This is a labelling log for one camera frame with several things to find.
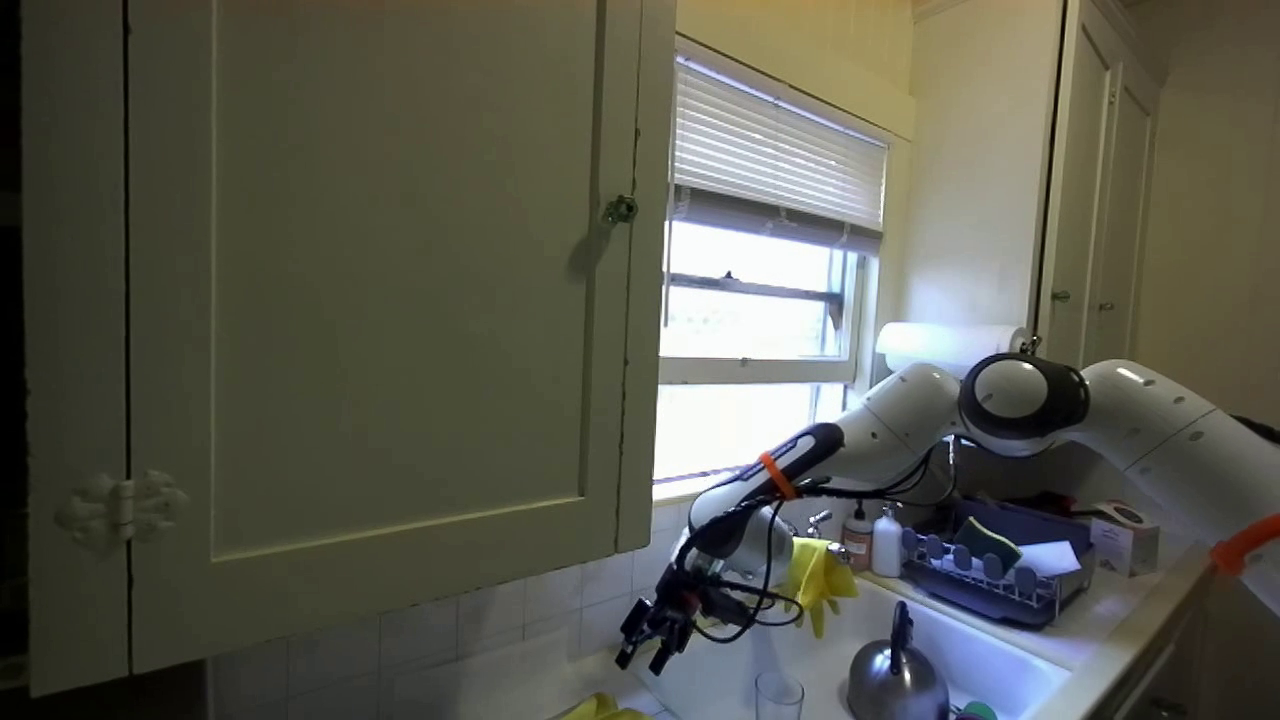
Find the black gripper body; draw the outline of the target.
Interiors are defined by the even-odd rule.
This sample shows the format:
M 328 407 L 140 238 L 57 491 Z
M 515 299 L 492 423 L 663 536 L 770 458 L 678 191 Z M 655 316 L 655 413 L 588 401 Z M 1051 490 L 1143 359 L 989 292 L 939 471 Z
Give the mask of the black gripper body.
M 653 613 L 663 626 L 694 626 L 722 613 L 722 581 L 697 570 L 668 563 L 653 592 Z

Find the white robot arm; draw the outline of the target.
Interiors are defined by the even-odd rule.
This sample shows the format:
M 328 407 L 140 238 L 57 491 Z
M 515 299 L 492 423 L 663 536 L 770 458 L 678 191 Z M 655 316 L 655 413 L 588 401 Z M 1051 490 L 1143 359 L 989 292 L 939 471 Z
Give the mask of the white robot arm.
M 616 664 L 653 643 L 649 672 L 689 650 L 697 620 L 751 628 L 773 604 L 783 499 L 887 495 L 926 467 L 946 436 L 995 458 L 1080 443 L 1164 504 L 1235 578 L 1280 613 L 1280 443 L 1248 422 L 1138 359 L 1074 368 L 991 351 L 965 375 L 909 366 L 842 422 L 807 423 L 751 463 L 710 483 L 649 599 L 621 626 Z

